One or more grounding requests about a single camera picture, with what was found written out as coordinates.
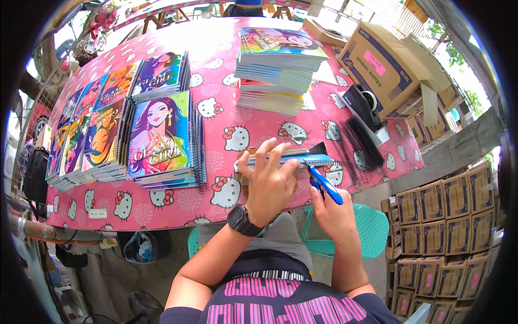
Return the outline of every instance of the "hand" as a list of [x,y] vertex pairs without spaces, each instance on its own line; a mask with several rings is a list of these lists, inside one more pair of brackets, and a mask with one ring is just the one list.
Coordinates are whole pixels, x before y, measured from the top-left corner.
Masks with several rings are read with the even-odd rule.
[[[297,184],[294,172],[300,168],[297,159],[290,159],[279,168],[282,154],[291,147],[291,143],[275,146],[275,137],[265,141],[255,153],[255,169],[247,167],[250,154],[245,151],[239,159],[239,172],[248,179],[248,201],[244,205],[248,218],[257,227],[264,227],[283,210],[293,196]],[[266,153],[270,150],[266,162]]]
[[335,203],[327,192],[324,191],[324,199],[315,187],[309,187],[316,219],[335,244],[337,241],[343,240],[344,235],[351,231],[355,237],[358,237],[351,195],[347,190],[338,188],[336,190],[343,198],[342,205]]

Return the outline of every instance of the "gray shorts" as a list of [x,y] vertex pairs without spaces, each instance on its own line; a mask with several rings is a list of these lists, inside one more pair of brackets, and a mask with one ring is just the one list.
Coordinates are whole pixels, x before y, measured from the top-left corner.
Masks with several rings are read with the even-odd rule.
[[[198,228],[198,243],[200,245],[209,240],[225,224],[207,224]],[[263,237],[254,237],[245,251],[257,249],[270,249],[286,253],[292,258],[302,262],[309,271],[313,271],[313,263],[308,248],[298,236],[297,225],[290,213],[282,213],[270,224]]]

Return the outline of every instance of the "pink tablecloth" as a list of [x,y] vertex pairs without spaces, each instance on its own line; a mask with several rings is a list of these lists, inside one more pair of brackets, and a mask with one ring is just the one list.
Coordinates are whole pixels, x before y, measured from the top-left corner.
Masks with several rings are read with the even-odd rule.
[[[350,167],[345,167],[345,172],[334,166],[325,174],[332,178],[337,187],[347,188],[350,192],[389,181],[424,166],[405,120],[388,122],[390,139],[379,147],[386,159],[383,168],[375,172],[362,172],[354,162],[350,147],[347,149],[348,158],[344,160],[343,153],[337,150],[337,142],[326,139],[323,124],[350,117],[349,111],[339,109],[333,100],[335,91],[344,91],[347,87],[321,82],[311,91],[316,110],[302,110],[297,117],[237,108],[239,90],[235,88],[233,73],[239,49],[238,32],[244,26],[299,29],[301,23],[270,18],[219,18],[173,25],[119,45],[89,62],[70,78],[52,112],[50,124],[53,130],[65,98],[82,86],[138,59],[178,50],[179,46],[184,45],[190,51],[193,75],[191,92],[195,104],[199,109],[201,106],[220,104],[222,112],[205,119],[208,183],[203,190],[190,188],[148,192],[132,181],[95,182],[63,193],[49,188],[47,204],[54,206],[54,212],[50,213],[48,224],[74,229],[126,231],[175,228],[224,220],[234,204],[244,203],[241,184],[232,178],[238,153],[236,144],[246,148],[259,147],[272,136],[276,136],[278,142],[289,142],[289,137],[279,135],[280,129],[287,129],[286,123],[293,123],[290,125],[300,128],[307,136],[301,142],[292,141],[293,147],[311,148],[324,141],[331,157],[349,163]],[[340,84],[343,81],[351,84],[352,79],[340,69],[330,45],[324,44],[323,49],[330,57],[328,63]],[[232,139],[226,140],[223,135],[229,127],[233,127],[234,132]],[[227,180],[226,184],[222,188],[214,186],[223,177]],[[299,189],[289,208],[310,203],[308,178],[305,171],[297,177]],[[92,207],[105,208],[107,218],[89,218],[88,211]]]
[[[183,7],[195,6],[195,5],[203,5],[203,4],[224,4],[227,2],[232,2],[232,0],[194,0],[194,1],[185,1],[185,0],[159,0],[154,2],[153,4],[140,9],[139,11],[134,12],[129,15],[125,20],[117,24],[113,27],[113,31],[116,31],[119,28],[122,28],[126,25],[129,25],[135,21],[144,19],[149,16],[158,15],[162,12],[168,12],[174,9],[180,9]],[[293,3],[284,0],[263,0],[264,4],[271,4],[277,6],[285,6],[285,7],[294,7],[297,9],[308,9],[309,6]]]

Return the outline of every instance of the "backpack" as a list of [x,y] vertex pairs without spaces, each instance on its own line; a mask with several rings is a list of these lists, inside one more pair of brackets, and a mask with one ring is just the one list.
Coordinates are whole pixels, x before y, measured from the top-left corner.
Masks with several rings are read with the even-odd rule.
[[47,182],[45,174],[47,172],[47,163],[49,161],[49,153],[44,147],[36,147],[27,163],[25,178],[23,179],[23,193],[29,200],[29,205],[36,217],[47,218],[45,201],[47,200]]

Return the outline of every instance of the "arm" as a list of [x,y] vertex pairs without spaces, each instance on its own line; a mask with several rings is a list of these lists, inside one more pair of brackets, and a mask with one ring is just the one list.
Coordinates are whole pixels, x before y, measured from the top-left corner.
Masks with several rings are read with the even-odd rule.
[[[276,141],[275,138],[269,139],[259,147],[253,170],[247,167],[247,151],[239,159],[239,172],[249,180],[245,207],[250,221],[257,227],[264,227],[287,206],[296,184],[293,173],[300,167],[296,159],[291,159],[279,168],[281,156],[291,144],[283,143],[271,150]],[[266,152],[270,150],[266,162]],[[180,269],[172,282],[165,308],[185,306],[203,310],[212,296],[210,287],[223,279],[251,241],[251,237],[225,225]]]
[[363,269],[362,247],[351,196],[347,190],[338,189],[338,192],[343,205],[337,205],[327,193],[323,199],[316,188],[310,187],[316,219],[336,245],[331,286],[349,298],[366,292],[376,293]]

